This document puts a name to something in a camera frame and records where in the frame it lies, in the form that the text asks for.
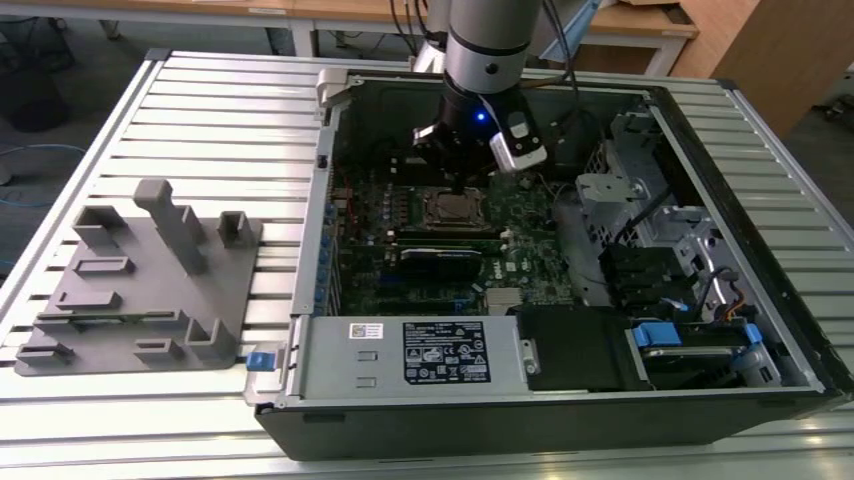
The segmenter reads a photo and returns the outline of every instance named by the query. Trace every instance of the white sticker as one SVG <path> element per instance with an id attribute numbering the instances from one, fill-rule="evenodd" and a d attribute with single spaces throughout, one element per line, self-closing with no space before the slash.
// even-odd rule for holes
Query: white sticker
<path id="1" fill-rule="evenodd" d="M 250 13 L 260 13 L 262 15 L 287 15 L 284 8 L 250 8 Z"/>
<path id="2" fill-rule="evenodd" d="M 382 323 L 351 323 L 350 338 L 352 339 L 383 338 L 383 324 Z"/>

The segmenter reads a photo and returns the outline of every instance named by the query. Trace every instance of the regulatory symbol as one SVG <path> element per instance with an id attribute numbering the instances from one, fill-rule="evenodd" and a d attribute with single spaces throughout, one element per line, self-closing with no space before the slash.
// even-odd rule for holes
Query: regulatory symbol
<path id="1" fill-rule="evenodd" d="M 442 361 L 442 347 L 430 347 L 424 349 L 424 361 L 426 362 Z"/>
<path id="2" fill-rule="evenodd" d="M 407 362 L 420 362 L 422 361 L 422 349 L 420 348 L 407 348 L 406 349 L 406 361 Z"/>

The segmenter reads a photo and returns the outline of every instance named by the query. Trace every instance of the gray plastic holder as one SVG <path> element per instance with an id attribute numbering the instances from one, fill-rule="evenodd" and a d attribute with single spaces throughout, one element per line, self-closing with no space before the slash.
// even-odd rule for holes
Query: gray plastic holder
<path id="1" fill-rule="evenodd" d="M 151 218 L 85 207 L 69 265 L 17 353 L 20 375 L 202 370 L 234 365 L 262 222 L 196 218 L 172 187 L 144 179 Z"/>

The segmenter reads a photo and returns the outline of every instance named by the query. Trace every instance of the slotted metal surface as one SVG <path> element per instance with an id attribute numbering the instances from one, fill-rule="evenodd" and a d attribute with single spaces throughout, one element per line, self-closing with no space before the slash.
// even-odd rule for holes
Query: slotted metal surface
<path id="1" fill-rule="evenodd" d="M 144 176 L 170 178 L 178 203 L 191 204 L 199 216 L 244 210 L 264 220 L 242 352 L 286 338 L 319 129 L 312 87 L 316 73 L 330 65 L 406 68 L 186 52 L 143 66 L 0 295 L 0 467 L 16 467 L 0 471 L 3 478 L 849 478 L 854 405 L 763 425 L 701 447 L 299 464 L 283 456 L 243 403 L 243 365 L 192 373 L 15 374 L 17 346 L 29 337 L 77 241 L 71 219 L 81 205 L 142 213 L 129 192 Z M 854 367 L 851 233 L 742 99 L 713 81 L 581 77 L 670 89 Z"/>

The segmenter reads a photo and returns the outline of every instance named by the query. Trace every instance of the wooden desk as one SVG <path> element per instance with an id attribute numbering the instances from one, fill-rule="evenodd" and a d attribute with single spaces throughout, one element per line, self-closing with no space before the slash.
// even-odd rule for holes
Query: wooden desk
<path id="1" fill-rule="evenodd" d="M 395 0 L 403 19 L 403 0 Z M 396 33 L 386 0 L 0 0 L 0 13 L 158 23 L 290 28 L 296 55 L 315 57 L 316 31 Z M 661 9 L 614 5 L 602 9 L 583 43 L 653 49 L 647 75 L 666 76 L 698 29 L 674 24 Z"/>

